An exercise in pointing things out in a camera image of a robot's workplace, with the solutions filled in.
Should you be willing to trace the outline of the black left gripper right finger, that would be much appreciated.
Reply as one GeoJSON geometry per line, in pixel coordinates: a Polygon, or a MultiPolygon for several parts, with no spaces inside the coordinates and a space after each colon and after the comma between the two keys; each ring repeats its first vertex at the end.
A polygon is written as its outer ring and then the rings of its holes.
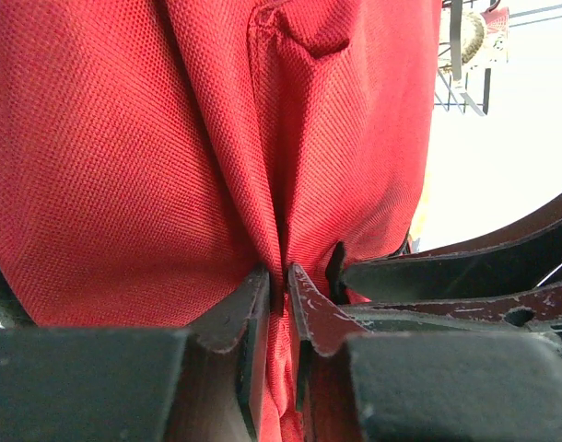
{"type": "Polygon", "coordinates": [[[293,265],[295,403],[309,441],[562,441],[562,341],[513,329],[371,331],[293,265]]]}

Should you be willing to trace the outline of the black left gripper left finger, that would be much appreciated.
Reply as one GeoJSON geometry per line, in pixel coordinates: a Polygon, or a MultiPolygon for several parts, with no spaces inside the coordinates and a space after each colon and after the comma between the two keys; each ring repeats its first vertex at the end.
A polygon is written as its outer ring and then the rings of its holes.
{"type": "Polygon", "coordinates": [[[270,277],[184,328],[0,331],[0,441],[254,441],[270,277]]]}

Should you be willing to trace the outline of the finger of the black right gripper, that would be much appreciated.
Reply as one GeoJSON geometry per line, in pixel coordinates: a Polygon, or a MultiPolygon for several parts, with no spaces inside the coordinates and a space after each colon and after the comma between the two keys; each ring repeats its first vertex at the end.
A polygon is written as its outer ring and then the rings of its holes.
{"type": "Polygon", "coordinates": [[[529,290],[562,264],[562,193],[483,236],[409,255],[356,262],[344,287],[375,302],[500,297],[529,290]]]}
{"type": "Polygon", "coordinates": [[[562,354],[562,280],[501,297],[343,306],[373,332],[522,332],[562,354]]]}

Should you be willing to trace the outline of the red student backpack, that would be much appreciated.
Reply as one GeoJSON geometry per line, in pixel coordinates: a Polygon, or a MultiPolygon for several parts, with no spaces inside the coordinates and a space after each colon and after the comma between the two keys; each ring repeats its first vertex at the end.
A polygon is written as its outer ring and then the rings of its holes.
{"type": "Polygon", "coordinates": [[[41,326],[183,326],[263,263],[264,441],[300,441],[284,275],[404,243],[438,1],[0,1],[0,269],[41,326]]]}

